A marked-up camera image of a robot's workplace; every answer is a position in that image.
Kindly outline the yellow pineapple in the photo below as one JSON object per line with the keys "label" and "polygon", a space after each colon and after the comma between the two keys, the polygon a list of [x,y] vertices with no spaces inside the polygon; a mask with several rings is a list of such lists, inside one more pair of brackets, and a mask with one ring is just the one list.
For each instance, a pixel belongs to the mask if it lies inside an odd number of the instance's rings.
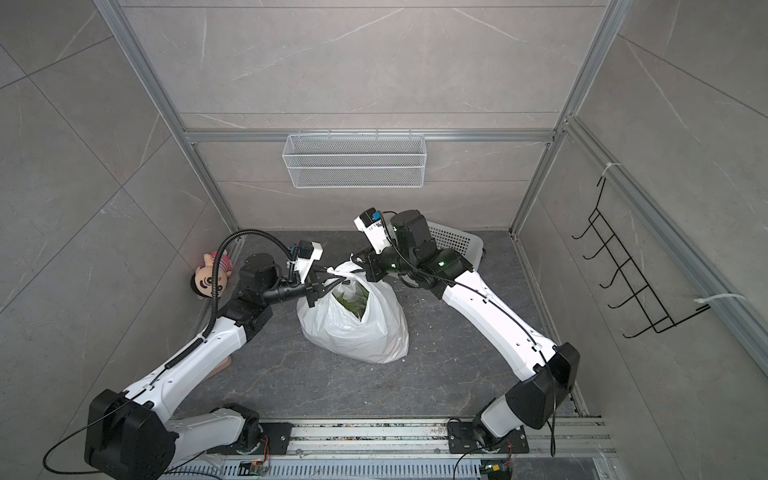
{"label": "yellow pineapple", "polygon": [[355,318],[361,320],[365,315],[369,291],[359,282],[345,280],[333,291],[334,298]]}

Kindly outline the white plastic bag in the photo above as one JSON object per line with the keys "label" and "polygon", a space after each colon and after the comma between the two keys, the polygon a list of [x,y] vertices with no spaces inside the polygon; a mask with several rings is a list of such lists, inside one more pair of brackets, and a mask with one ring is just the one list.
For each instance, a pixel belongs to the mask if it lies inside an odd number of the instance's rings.
{"label": "white plastic bag", "polygon": [[331,270],[336,287],[345,280],[359,282],[369,291],[365,315],[355,318],[334,298],[333,291],[309,308],[301,298],[297,315],[311,343],[333,353],[368,363],[385,364],[404,358],[409,330],[395,291],[384,281],[368,282],[361,267],[346,261]]}

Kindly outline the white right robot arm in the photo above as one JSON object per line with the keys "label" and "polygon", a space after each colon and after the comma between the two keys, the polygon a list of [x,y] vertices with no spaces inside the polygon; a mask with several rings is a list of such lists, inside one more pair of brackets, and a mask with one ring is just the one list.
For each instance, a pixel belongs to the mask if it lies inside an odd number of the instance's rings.
{"label": "white right robot arm", "polygon": [[386,219],[370,208],[354,224],[370,243],[353,257],[367,280],[397,275],[431,291],[469,320],[517,377],[512,388],[475,416],[478,441],[490,448],[522,426],[552,425],[557,408],[573,390],[578,350],[569,343],[556,344],[527,324],[461,253],[437,245],[419,211],[406,210]]}

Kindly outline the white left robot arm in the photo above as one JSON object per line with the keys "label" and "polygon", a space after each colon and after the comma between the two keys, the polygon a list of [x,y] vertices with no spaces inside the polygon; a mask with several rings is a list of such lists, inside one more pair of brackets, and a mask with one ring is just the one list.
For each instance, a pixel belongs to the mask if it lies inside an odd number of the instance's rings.
{"label": "white left robot arm", "polygon": [[262,444],[258,414],[234,403],[176,420],[192,390],[266,325],[277,303],[318,300],[325,291],[312,270],[322,256],[303,242],[283,276],[267,253],[248,257],[230,299],[170,360],[121,392],[105,390],[90,404],[84,460],[114,479],[157,479],[168,467],[209,449],[252,452]]}

